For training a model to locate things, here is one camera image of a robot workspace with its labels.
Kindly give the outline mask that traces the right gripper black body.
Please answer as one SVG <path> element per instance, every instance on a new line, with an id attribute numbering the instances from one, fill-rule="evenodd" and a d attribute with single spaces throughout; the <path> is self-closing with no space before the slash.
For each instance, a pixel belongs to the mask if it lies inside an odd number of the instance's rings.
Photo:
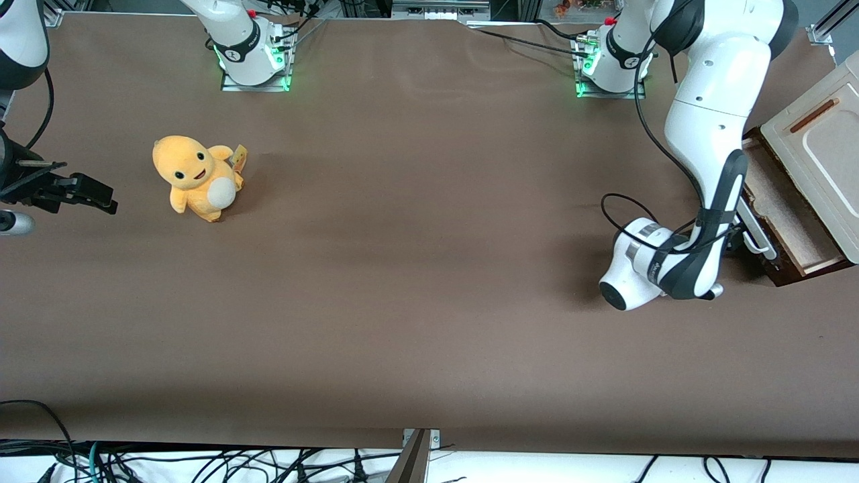
<path id="1" fill-rule="evenodd" d="M 72 201 L 54 173 L 67 162 L 4 161 L 2 162 L 1 201 L 6 205 L 35 206 L 44 211 L 57 211 L 61 204 Z"/>

